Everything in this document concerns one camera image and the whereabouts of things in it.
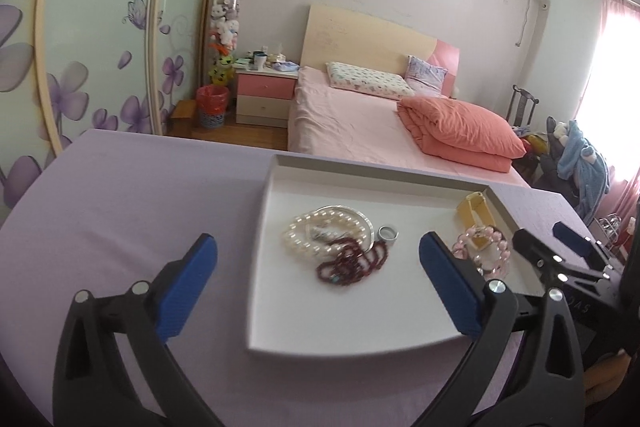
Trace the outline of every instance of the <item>nightstand drawer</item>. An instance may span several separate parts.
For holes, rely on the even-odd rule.
[[[238,95],[236,113],[246,116],[261,116],[289,120],[289,100],[280,98],[264,98],[262,96]]]
[[[238,95],[292,100],[294,87],[295,78],[238,73]]]

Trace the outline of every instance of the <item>red plastic bag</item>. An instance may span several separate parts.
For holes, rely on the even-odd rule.
[[[196,91],[196,103],[205,114],[225,114],[229,90],[223,86],[204,86]]]

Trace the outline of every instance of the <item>metal screw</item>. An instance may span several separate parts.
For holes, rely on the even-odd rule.
[[[551,300],[554,300],[556,302],[561,301],[562,292],[558,288],[551,288],[549,290],[549,297],[551,297]]]
[[[135,295],[144,295],[149,291],[149,283],[146,281],[138,281],[131,287],[131,291]]]
[[[504,285],[504,282],[494,279],[489,281],[489,289],[494,293],[503,293],[507,289],[507,286]]]
[[[88,301],[89,292],[87,290],[80,290],[78,293],[76,293],[76,297],[74,298],[74,300],[79,304]]]

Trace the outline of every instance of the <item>wooden headboard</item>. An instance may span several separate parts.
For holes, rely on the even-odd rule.
[[[460,50],[404,26],[364,13],[312,5],[306,23],[302,66],[325,71],[327,62],[344,62],[404,76],[408,56],[447,68],[442,93],[451,94]]]

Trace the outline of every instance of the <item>wooden floor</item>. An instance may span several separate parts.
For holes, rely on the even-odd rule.
[[[286,129],[236,123],[235,115],[225,117],[225,124],[217,129],[194,127],[191,131],[191,138],[263,149],[287,150]]]

